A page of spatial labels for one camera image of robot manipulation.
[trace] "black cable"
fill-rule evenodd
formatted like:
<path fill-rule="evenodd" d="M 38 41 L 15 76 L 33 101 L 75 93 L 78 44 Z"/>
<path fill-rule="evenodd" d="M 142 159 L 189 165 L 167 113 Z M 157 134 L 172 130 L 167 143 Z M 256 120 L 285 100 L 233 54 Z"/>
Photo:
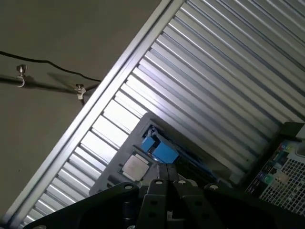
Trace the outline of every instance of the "black cable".
<path fill-rule="evenodd" d="M 14 54 L 10 54 L 10 53 L 7 53 L 7 52 L 3 52 L 3 51 L 0 51 L 0 55 L 2 55 L 2 56 L 7 56 L 7 57 L 11 57 L 11 58 L 15 58 L 15 59 L 19 59 L 19 60 L 23 60 L 23 61 L 34 62 L 34 63 L 48 63 L 48 64 L 52 65 L 53 67 L 55 67 L 55 68 L 57 68 L 57 69 L 59 69 L 59 70 L 62 70 L 62 71 L 64 71 L 64 72 L 66 72 L 66 73 L 71 73 L 71 74 L 74 74 L 74 75 L 79 75 L 79 76 L 81 76 L 82 78 L 85 78 L 85 79 L 87 79 L 87 80 L 92 80 L 92 81 L 96 81 L 96 82 L 101 82 L 101 80 L 92 79 L 92 78 L 90 78 L 90 77 L 84 76 L 84 75 L 81 74 L 81 73 L 77 73 L 77 72 L 73 72 L 73 71 L 70 71 L 70 70 L 61 68 L 60 66 L 54 64 L 54 63 L 51 62 L 51 61 L 30 59 L 30 58 L 26 58 L 26 57 L 22 57 L 22 56 L 17 56 L 17 55 L 14 55 Z"/>

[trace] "bolt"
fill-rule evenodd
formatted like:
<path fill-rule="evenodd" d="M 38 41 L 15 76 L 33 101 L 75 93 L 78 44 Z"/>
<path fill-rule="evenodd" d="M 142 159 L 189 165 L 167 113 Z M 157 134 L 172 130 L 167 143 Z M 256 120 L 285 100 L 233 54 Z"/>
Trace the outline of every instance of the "bolt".
<path fill-rule="evenodd" d="M 216 189 L 218 189 L 218 186 L 217 185 L 211 185 L 210 188 L 213 189 L 213 190 L 216 190 Z"/>
<path fill-rule="evenodd" d="M 124 188 L 125 188 L 125 189 L 132 189 L 133 186 L 132 186 L 132 185 L 126 185 Z"/>

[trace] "metal screw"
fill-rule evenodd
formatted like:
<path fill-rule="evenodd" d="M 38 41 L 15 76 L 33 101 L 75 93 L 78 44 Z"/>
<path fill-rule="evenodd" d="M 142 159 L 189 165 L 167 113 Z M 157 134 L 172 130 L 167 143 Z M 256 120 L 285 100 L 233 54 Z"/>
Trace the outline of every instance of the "metal screw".
<path fill-rule="evenodd" d="M 218 189 L 218 186 L 217 185 L 211 185 L 210 188 L 216 190 L 216 189 Z"/>
<path fill-rule="evenodd" d="M 124 188 L 125 188 L 125 189 L 132 189 L 133 186 L 132 186 L 132 185 L 126 185 Z"/>
<path fill-rule="evenodd" d="M 34 227 L 33 229 L 47 229 L 47 226 L 40 225 L 40 226 Z"/>

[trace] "corrugated metal panel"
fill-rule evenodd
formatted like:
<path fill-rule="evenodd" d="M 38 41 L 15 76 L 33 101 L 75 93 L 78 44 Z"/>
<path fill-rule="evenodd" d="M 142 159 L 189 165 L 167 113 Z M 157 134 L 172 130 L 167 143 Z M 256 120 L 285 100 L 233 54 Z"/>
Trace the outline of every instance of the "corrugated metal panel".
<path fill-rule="evenodd" d="M 88 197 L 90 188 L 144 113 L 128 96 L 118 92 L 22 224 L 25 226 Z"/>
<path fill-rule="evenodd" d="M 305 120 L 304 9 L 284 0 L 170 2 L 92 96 L 92 110 L 36 188 L 42 196 L 34 208 L 35 197 L 22 204 L 23 224 L 87 197 L 147 111 L 238 183 L 280 123 Z"/>

